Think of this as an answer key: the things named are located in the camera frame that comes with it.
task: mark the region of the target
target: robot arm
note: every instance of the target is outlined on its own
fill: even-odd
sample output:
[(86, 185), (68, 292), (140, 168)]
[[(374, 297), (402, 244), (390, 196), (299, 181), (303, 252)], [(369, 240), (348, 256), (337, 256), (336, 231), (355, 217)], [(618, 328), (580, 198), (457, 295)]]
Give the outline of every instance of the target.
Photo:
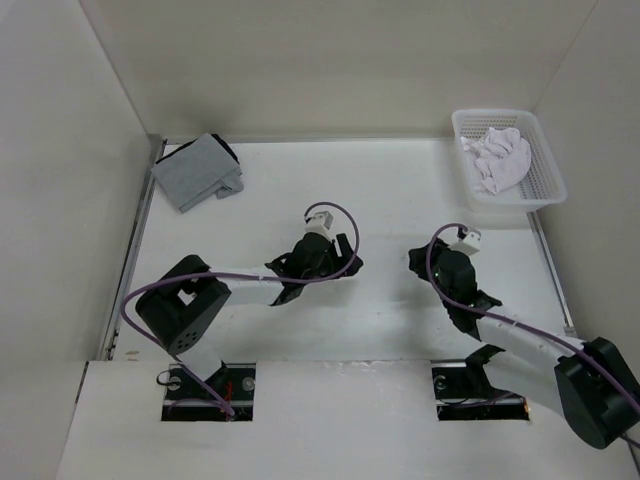
[[(216, 374), (224, 368), (213, 345), (201, 341), (218, 312), (226, 306), (280, 306), (300, 296), (305, 285), (287, 280), (313, 280), (339, 272), (353, 256), (345, 234), (336, 235), (340, 254), (329, 234), (333, 217), (320, 212), (306, 219), (305, 235), (291, 252), (264, 267), (237, 270), (237, 276), (257, 277), (255, 281), (222, 280), (206, 277), (185, 280), (146, 292), (136, 302), (136, 312), (153, 332), (162, 347), (180, 360), (207, 384), (215, 384)], [(362, 267), (356, 257), (341, 275), (350, 277)], [(210, 271), (199, 256), (183, 258), (162, 279)], [(282, 282), (261, 281), (264, 277), (282, 278)]]
[[(463, 305), (505, 315), (500, 300), (477, 288), (469, 256), (480, 248), (480, 233), (459, 230), (458, 238), (451, 246), (440, 239), (433, 246), (430, 266), (439, 289)], [(428, 245), (409, 251), (409, 269), (429, 281), (427, 249)], [(629, 402), (568, 348), (444, 300), (443, 304), (460, 331), (487, 344), (466, 359), (467, 375), (479, 392), (505, 390), (542, 404), (565, 418), (583, 441), (600, 449), (640, 421)], [(596, 360), (640, 399), (640, 385), (611, 342), (553, 335)]]

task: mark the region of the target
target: crumpled towel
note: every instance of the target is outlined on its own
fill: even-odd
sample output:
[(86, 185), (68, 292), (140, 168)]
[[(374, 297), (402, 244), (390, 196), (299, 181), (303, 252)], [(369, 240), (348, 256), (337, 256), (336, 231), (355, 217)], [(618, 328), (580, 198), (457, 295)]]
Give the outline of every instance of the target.
[(475, 156), (474, 164), (482, 174), (481, 189), (497, 195), (527, 176), (531, 167), (531, 146), (517, 128), (489, 128), (478, 141), (466, 137), (460, 137), (460, 140), (464, 151)]

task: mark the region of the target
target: white plastic basket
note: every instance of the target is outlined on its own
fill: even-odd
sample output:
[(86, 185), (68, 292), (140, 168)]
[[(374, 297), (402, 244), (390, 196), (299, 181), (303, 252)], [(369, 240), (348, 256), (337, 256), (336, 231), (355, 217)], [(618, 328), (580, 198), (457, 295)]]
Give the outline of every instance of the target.
[[(526, 213), (567, 199), (567, 189), (536, 116), (523, 110), (458, 110), (451, 119), (469, 207), (479, 213)], [(460, 136), (482, 138), (489, 127), (515, 127), (531, 145), (531, 168), (516, 186), (493, 195), (477, 191), (481, 174), (462, 149)]]

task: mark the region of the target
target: white tabletop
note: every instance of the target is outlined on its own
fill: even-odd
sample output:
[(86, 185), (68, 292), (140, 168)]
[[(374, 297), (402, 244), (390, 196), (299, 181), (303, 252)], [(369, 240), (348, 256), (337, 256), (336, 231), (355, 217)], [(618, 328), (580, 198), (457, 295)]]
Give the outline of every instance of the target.
[[(357, 276), (306, 287), (282, 307), (223, 309), (206, 339), (227, 362), (462, 358), (480, 345), (449, 320), (431, 287), (408, 270), (407, 251), (444, 223), (482, 230), (478, 284), (523, 321), (562, 332), (563, 315), (526, 215), (478, 216), (466, 206), (446, 140), (362, 140), (232, 145), (245, 190), (180, 214), (155, 188), (131, 287), (162, 277), (188, 254), (213, 269), (260, 266), (303, 235), (319, 200), (346, 207), (362, 234)], [(334, 232), (348, 223), (335, 213)], [(453, 233), (445, 240), (453, 241)], [(129, 310), (135, 315), (133, 305)], [(115, 359), (165, 359), (122, 325)]]
[(637, 480), (551, 411), (439, 422), (424, 361), (258, 363), (253, 422), (160, 422), (165, 362), (92, 362), (58, 480)]

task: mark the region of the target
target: purple cable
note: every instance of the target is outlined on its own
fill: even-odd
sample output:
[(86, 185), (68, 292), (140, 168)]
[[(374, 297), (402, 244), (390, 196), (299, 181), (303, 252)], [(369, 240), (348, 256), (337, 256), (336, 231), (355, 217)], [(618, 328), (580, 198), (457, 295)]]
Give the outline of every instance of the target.
[[(347, 217), (349, 222), (351, 222), (351, 226), (353, 227), (353, 233), (354, 233), (354, 235), (356, 237), (355, 238), (355, 242), (356, 243), (355, 243), (355, 245), (353, 247), (353, 255), (351, 256), (351, 258), (349, 259), (347, 264), (344, 267), (342, 267), (340, 270), (338, 270), (336, 273), (333, 273), (333, 274), (331, 274), (331, 275), (329, 275), (327, 277), (308, 279), (308, 280), (302, 280), (302, 279), (298, 279), (298, 278), (277, 277), (277, 276), (260, 277), (258, 275), (247, 275), (247, 274), (243, 274), (243, 273), (229, 273), (229, 272), (204, 272), (204, 273), (193, 273), (193, 274), (190, 274), (190, 275), (180, 275), (178, 277), (166, 278), (164, 280), (159, 280), (157, 282), (150, 283), (149, 285), (145, 285), (144, 287), (140, 287), (140, 288), (134, 290), (133, 292), (129, 293), (127, 296), (125, 296), (122, 299), (122, 303), (120, 304), (120, 315), (122, 315), (122, 318), (124, 319), (124, 321), (127, 322), (127, 324), (131, 328), (133, 328), (136, 332), (138, 332), (143, 337), (148, 338), (149, 340), (154, 342), (156, 345), (162, 347), (162, 344), (158, 341), (158, 339), (156, 337), (154, 337), (153, 335), (151, 335), (150, 333), (144, 331), (138, 325), (136, 325), (136, 323), (131, 319), (131, 317), (129, 317), (129, 315), (127, 314), (127, 311), (126, 311), (127, 304), (131, 300), (133, 300), (135, 297), (137, 297), (138, 295), (140, 295), (142, 293), (148, 292), (149, 290), (154, 290), (156, 288), (164, 287), (166, 285), (172, 285), (174, 283), (180, 283), (180, 282), (184, 282), (185, 280), (193, 280), (193, 279), (197, 279), (197, 278), (212, 278), (212, 277), (215, 277), (215, 278), (233, 278), (233, 279), (236, 279), (236, 280), (259, 281), (259, 282), (280, 282), (280, 283), (281, 282), (286, 282), (286, 283), (296, 283), (296, 284), (299, 284), (299, 285), (309, 285), (311, 283), (327, 282), (329, 280), (333, 280), (334, 278), (340, 277), (344, 272), (346, 272), (351, 267), (353, 262), (355, 262), (355, 260), (356, 260), (356, 257), (358, 255), (358, 250), (360, 249), (360, 230), (358, 229), (358, 224), (356, 223), (356, 220), (353, 218), (353, 216), (344, 207), (338, 205), (337, 203), (333, 203), (333, 202), (316, 202), (316, 203), (314, 203), (309, 208), (307, 208), (307, 210), (304, 212), (304, 217), (306, 218), (311, 210), (313, 210), (316, 207), (320, 207), (320, 206), (333, 207), (336, 210), (340, 210), (342, 213), (344, 213), (344, 215)], [(218, 392), (216, 392), (213, 388), (211, 388), (203, 380), (201, 380), (192, 370), (189, 369), (189, 367), (184, 365), (177, 356), (171, 355), (171, 358), (173, 358), (173, 360), (175, 360), (177, 363), (179, 363), (180, 366), (182, 367), (182, 369), (191, 378), (193, 378), (198, 383), (198, 385), (200, 385), (207, 393), (209, 393), (211, 396), (213, 396), (213, 398), (215, 399), (216, 405), (220, 406), (220, 408), (222, 408), (229, 415), (233, 416), (235, 414), (233, 408), (231, 408), (231, 405), (229, 405), (220, 396), (220, 394), (218, 394)]]
[(442, 300), (447, 302), (449, 305), (453, 305), (454, 307), (460, 308), (462, 310), (466, 310), (467, 312), (475, 313), (475, 314), (478, 314), (478, 315), (481, 315), (481, 316), (485, 316), (485, 317), (489, 317), (489, 318), (494, 318), (494, 319), (500, 320), (501, 322), (504, 322), (504, 323), (506, 323), (508, 325), (513, 325), (514, 327), (517, 327), (517, 328), (519, 328), (521, 330), (524, 330), (526, 332), (532, 333), (533, 335), (537, 335), (538, 337), (542, 337), (545, 340), (549, 340), (551, 342), (557, 343), (558, 345), (563, 346), (567, 350), (570, 350), (571, 352), (575, 353), (581, 360), (583, 360), (584, 362), (589, 364), (589, 366), (593, 367), (593, 369), (596, 372), (598, 372), (600, 375), (602, 375), (604, 377), (604, 379), (607, 382), (609, 382), (613, 386), (613, 388), (615, 388), (618, 391), (618, 393), (620, 393), (620, 395), (622, 395), (625, 398), (625, 400), (627, 402), (629, 402), (629, 404), (636, 411), (636, 413), (638, 413), (640, 415), (640, 404), (638, 404), (638, 402), (635, 400), (635, 398), (633, 398), (633, 396), (620, 384), (620, 382), (618, 382), (618, 380), (616, 380), (613, 375), (611, 375), (609, 372), (607, 372), (607, 370), (602, 365), (600, 365), (598, 362), (596, 362), (593, 358), (591, 358), (589, 355), (584, 353), (579, 348), (574, 347), (573, 345), (571, 345), (569, 342), (563, 340), (562, 338), (557, 337), (556, 335), (553, 335), (553, 334), (551, 334), (549, 332), (545, 332), (544, 330), (540, 330), (538, 328), (532, 327), (531, 325), (527, 325), (525, 323), (516, 322), (515, 320), (513, 320), (513, 319), (511, 319), (509, 317), (505, 317), (504, 315), (499, 315), (497, 313), (491, 313), (491, 311), (486, 312), (486, 311), (480, 310), (478, 308), (468, 307), (467, 305), (464, 305), (462, 303), (456, 302), (455, 300), (447, 297), (444, 294), (444, 292), (442, 290), (440, 290), (440, 288), (438, 287), (438, 285), (435, 282), (435, 277), (433, 276), (433, 272), (431, 270), (431, 261), (430, 261), (430, 259), (431, 259), (431, 254), (433, 252), (434, 243), (436, 242), (436, 240), (438, 239), (440, 234), (442, 232), (444, 232), (445, 230), (448, 230), (449, 228), (462, 228), (465, 231), (469, 229), (469, 227), (467, 227), (466, 225), (464, 225), (462, 223), (448, 223), (447, 225), (443, 225), (438, 230), (436, 230), (436, 233), (434, 233), (433, 237), (431, 237), (431, 242), (429, 242), (429, 248), (427, 249), (427, 276), (429, 277), (429, 282), (431, 283), (431, 286), (433, 287), (433, 289), (436, 291), (436, 293), (438, 294), (438, 296)]
[(638, 443), (635, 440), (633, 440), (632, 438), (630, 438), (629, 435), (627, 435), (626, 433), (624, 435), (620, 435), (620, 438), (623, 439), (625, 442), (627, 442), (632, 447), (636, 447), (637, 449), (640, 449), (640, 443)]

